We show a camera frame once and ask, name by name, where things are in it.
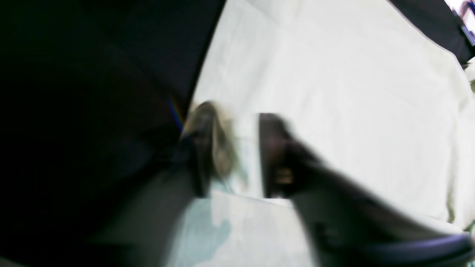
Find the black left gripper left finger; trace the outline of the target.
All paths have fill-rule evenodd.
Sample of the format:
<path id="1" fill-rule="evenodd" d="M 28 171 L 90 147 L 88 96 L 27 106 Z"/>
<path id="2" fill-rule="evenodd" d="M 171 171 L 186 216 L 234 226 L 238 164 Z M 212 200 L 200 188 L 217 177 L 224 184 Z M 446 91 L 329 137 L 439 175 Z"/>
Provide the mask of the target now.
<path id="1" fill-rule="evenodd" d="M 190 113 L 179 142 L 162 166 L 114 206 L 94 236 L 90 267 L 163 267 L 183 214 L 207 198 L 215 178 L 225 178 L 236 155 L 219 106 L 206 101 Z"/>

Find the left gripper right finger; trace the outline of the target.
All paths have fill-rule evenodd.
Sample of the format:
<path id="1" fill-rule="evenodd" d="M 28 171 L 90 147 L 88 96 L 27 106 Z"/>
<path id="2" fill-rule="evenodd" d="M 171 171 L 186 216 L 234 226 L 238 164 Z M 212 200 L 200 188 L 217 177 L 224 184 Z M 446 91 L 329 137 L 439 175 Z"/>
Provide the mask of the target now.
<path id="1" fill-rule="evenodd" d="M 259 115 L 263 195 L 291 201 L 321 267 L 471 267 L 474 237 L 417 218 L 332 170 L 273 113 Z"/>

